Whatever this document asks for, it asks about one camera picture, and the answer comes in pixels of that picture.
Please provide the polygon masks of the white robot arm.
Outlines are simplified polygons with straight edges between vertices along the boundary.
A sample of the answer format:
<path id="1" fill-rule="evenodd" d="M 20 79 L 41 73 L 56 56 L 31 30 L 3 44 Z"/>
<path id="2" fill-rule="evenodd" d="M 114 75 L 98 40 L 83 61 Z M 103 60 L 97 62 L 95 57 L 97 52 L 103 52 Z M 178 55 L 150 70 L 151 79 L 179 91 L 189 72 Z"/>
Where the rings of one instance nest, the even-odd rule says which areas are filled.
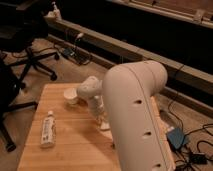
<path id="1" fill-rule="evenodd" d="M 122 171 L 174 171 L 165 127 L 151 97 L 164 89 L 168 74 L 154 60 L 124 63 L 103 80 L 88 77 L 77 87 L 96 118 L 105 115 Z"/>

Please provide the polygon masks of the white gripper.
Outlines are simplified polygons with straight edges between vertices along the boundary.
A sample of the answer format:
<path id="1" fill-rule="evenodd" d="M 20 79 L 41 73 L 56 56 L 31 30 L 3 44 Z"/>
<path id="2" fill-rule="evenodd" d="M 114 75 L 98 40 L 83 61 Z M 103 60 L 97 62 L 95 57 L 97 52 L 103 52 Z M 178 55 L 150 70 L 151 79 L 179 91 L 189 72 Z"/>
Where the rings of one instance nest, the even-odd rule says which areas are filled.
<path id="1" fill-rule="evenodd" d="M 88 107 L 90 113 L 94 116 L 94 118 L 101 124 L 104 121 L 104 104 L 101 96 L 94 96 L 89 99 Z"/>

